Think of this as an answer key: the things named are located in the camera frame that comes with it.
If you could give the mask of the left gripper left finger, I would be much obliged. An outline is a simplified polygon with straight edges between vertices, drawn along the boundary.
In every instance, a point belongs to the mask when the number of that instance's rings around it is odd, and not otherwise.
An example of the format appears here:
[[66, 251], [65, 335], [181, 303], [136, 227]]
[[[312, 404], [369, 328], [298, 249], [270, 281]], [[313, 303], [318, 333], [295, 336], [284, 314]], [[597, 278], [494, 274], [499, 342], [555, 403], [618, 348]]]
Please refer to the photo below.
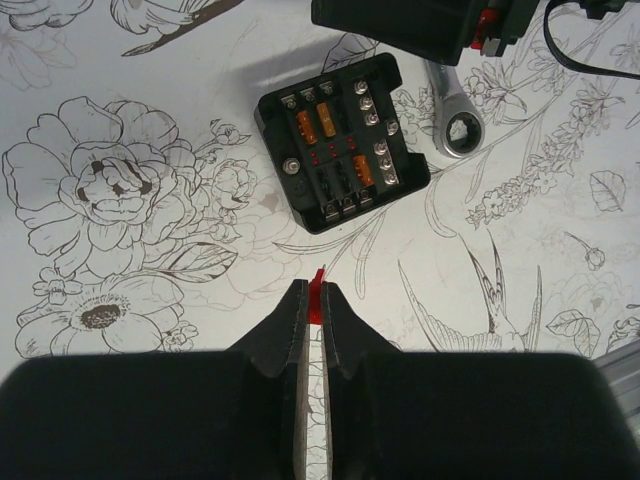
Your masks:
[[5, 479], [301, 479], [309, 284], [225, 350], [42, 357], [1, 386]]

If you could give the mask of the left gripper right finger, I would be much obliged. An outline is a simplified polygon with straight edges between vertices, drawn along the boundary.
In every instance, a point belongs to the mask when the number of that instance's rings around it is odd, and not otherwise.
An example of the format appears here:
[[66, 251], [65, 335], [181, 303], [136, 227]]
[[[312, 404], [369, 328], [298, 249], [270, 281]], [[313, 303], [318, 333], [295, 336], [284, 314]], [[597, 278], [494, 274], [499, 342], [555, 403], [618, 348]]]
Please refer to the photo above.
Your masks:
[[322, 287], [334, 479], [635, 479], [639, 450], [594, 363], [403, 352]]

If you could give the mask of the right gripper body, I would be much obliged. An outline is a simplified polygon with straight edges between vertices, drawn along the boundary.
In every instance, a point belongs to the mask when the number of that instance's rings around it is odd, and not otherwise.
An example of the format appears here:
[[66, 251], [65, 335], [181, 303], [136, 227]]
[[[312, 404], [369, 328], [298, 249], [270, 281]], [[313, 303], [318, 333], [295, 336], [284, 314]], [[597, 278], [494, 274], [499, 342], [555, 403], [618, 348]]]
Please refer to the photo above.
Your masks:
[[500, 57], [524, 37], [536, 0], [313, 0], [313, 24], [368, 37], [443, 65], [465, 49]]

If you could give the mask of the red blade fuse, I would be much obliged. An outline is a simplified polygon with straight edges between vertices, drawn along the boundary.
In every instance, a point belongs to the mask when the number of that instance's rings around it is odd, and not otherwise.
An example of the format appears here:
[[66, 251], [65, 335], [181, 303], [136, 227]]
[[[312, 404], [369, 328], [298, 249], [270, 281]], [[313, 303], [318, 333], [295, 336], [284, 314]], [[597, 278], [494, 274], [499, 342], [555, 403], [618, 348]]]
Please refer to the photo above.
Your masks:
[[308, 323], [310, 325], [322, 325], [322, 286], [324, 283], [326, 266], [320, 267], [309, 282]]

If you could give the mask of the black fuse box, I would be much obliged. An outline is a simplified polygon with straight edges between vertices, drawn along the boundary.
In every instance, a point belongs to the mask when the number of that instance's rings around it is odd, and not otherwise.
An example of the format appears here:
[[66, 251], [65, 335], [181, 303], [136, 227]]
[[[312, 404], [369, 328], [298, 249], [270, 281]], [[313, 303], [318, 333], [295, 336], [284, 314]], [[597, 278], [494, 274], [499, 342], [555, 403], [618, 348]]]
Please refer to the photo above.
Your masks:
[[297, 223], [317, 235], [426, 188], [392, 92], [395, 57], [375, 55], [263, 95], [255, 119]]

